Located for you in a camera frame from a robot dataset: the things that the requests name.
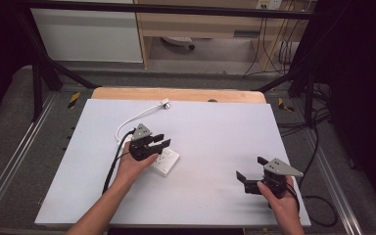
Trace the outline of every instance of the white tabletop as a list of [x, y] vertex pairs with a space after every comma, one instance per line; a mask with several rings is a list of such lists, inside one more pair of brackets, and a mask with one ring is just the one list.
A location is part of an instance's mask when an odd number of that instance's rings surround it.
[[[117, 128], [158, 101], [88, 100], [35, 223], [75, 223], [101, 196], [118, 148]], [[112, 226], [256, 227], [276, 225], [263, 196], [244, 193], [236, 170], [261, 179], [258, 157], [289, 163], [269, 105], [172, 102], [139, 123], [171, 139], [180, 154], [168, 177], [148, 168], [122, 201]], [[310, 221], [299, 190], [301, 223]]]

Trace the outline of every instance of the human arm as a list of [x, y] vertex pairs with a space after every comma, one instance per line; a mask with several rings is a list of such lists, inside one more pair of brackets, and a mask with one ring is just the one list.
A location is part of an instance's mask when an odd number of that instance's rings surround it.
[[[293, 185], [293, 179], [291, 176], [286, 176], [286, 180], [289, 185]], [[296, 200], [289, 192], [286, 192], [283, 198], [278, 199], [263, 183], [259, 182], [258, 188], [260, 189], [261, 194], [270, 203], [274, 216], [276, 217], [277, 223], [279, 224], [283, 234], [305, 234], [299, 219]]]
[[130, 190], [140, 173], [158, 157], [151, 155], [144, 161], [136, 161], [128, 153], [129, 142], [123, 148], [124, 155], [120, 158], [117, 175], [111, 187], [102, 197], [84, 214], [84, 216], [67, 232], [71, 234], [103, 234], [109, 222], [118, 210], [124, 196]]

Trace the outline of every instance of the wall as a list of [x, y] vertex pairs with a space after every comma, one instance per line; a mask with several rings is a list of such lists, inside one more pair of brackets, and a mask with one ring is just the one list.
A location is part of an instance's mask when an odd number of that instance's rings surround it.
[[[132, 0], [77, 0], [133, 3]], [[56, 61], [142, 63], [135, 14], [32, 9]]]

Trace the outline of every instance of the human hand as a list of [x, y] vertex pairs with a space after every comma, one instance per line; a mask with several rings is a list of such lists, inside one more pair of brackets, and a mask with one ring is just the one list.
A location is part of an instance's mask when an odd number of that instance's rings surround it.
[[[286, 176], [286, 181], [293, 187], [293, 179], [291, 176]], [[295, 198], [289, 191], [286, 191], [283, 198], [276, 198], [270, 189], [261, 182], [258, 182], [258, 188], [261, 194], [270, 203], [274, 212], [277, 223], [282, 229], [283, 234], [305, 234], [299, 219], [298, 206]]]
[[151, 165], [158, 157], [158, 154], [149, 156], [146, 160], [136, 161], [129, 153], [130, 142], [126, 142], [123, 148], [124, 155], [121, 156], [120, 162], [117, 168], [117, 174], [115, 181], [124, 180], [128, 184], [132, 185], [139, 177], [140, 173], [149, 165]]

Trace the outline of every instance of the white cable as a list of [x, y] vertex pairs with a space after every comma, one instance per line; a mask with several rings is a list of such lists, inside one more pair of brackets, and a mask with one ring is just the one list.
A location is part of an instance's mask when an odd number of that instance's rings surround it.
[[131, 119], [125, 121], [121, 126], [118, 127], [117, 131], [116, 131], [116, 134], [115, 134], [115, 138], [117, 140], [117, 143], [119, 143], [121, 141], [121, 139], [118, 137], [118, 133], [120, 132], [121, 128], [124, 127], [126, 124], [128, 124], [129, 122], [139, 118], [140, 116], [144, 115], [145, 113], [153, 110], [154, 108], [158, 108], [158, 107], [164, 107], [165, 109], [169, 109], [170, 108], [170, 105], [169, 105], [169, 100], [168, 99], [164, 99], [162, 100], [159, 104], [157, 104], [156, 106], [154, 107], [151, 107], [143, 112], [141, 112], [140, 114], [136, 115], [135, 117], [132, 117]]

